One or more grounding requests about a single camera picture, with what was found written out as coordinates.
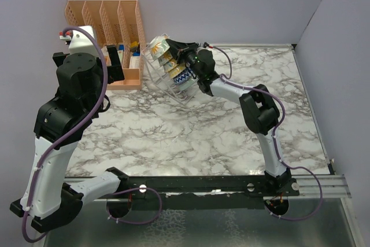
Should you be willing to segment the orange flower bowl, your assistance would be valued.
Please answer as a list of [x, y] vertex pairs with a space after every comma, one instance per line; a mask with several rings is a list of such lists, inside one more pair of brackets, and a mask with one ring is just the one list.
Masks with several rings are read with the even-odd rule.
[[161, 57], [166, 51], [169, 50], [170, 46], [167, 42], [167, 35], [156, 36], [149, 44], [149, 52], [152, 59], [156, 60]]
[[173, 59], [171, 52], [168, 50], [163, 55], [158, 57], [158, 63], [162, 67], [164, 64], [166, 64], [168, 61]]

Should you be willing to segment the blue yellow floral bowl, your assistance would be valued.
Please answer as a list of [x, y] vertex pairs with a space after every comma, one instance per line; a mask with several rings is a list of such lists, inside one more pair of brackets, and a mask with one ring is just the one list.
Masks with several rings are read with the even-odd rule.
[[173, 69], [177, 65], [178, 65], [177, 61], [171, 59], [170, 61], [163, 65], [164, 72], [168, 73], [171, 69]]

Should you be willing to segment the yellow sun blue bowl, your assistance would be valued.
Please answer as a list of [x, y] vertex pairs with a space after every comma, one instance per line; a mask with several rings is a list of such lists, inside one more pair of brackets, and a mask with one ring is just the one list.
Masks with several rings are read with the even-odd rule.
[[186, 66], [184, 64], [180, 64], [175, 66], [173, 69], [171, 69], [168, 72], [168, 75], [171, 79], [174, 79], [177, 77], [180, 73], [182, 73], [186, 69]]

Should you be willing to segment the red patterned bowl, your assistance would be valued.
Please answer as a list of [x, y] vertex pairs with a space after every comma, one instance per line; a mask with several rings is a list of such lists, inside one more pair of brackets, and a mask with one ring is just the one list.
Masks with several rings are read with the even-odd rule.
[[193, 72], [191, 69], [186, 68], [181, 73], [179, 73], [177, 76], [175, 76], [172, 80], [175, 85], [181, 85], [188, 81], [193, 76]]

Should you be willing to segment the plain teal bowl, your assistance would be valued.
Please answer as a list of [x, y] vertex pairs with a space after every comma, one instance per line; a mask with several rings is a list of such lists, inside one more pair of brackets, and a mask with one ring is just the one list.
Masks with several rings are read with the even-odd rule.
[[185, 90], [189, 89], [192, 85], [196, 84], [197, 81], [198, 81], [197, 79], [189, 78], [188, 80], [186, 80], [182, 84], [178, 84], [177, 88], [178, 88], [179, 91], [185, 91]]

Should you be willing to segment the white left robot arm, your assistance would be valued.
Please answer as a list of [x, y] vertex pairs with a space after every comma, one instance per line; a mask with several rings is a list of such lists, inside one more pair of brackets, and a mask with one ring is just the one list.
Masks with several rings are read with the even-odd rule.
[[36, 117], [35, 156], [24, 196], [10, 210], [39, 233], [69, 224], [82, 207], [112, 194], [122, 197], [128, 184], [125, 174], [115, 167], [76, 185], [64, 182], [70, 158], [84, 130], [107, 110], [100, 99], [105, 93], [101, 60], [96, 54], [54, 53], [58, 89], [55, 97], [42, 105]]

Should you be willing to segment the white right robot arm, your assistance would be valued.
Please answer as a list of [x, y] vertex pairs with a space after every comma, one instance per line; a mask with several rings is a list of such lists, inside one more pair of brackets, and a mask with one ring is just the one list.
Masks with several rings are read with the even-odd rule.
[[183, 62], [198, 79], [199, 89], [212, 97], [220, 97], [239, 104], [247, 128], [256, 134], [265, 161], [265, 188], [273, 196], [285, 191], [291, 172], [282, 160], [278, 138], [280, 111], [273, 95], [259, 84], [248, 87], [228, 80], [215, 71], [211, 51], [200, 48], [197, 43], [166, 40], [172, 57]]

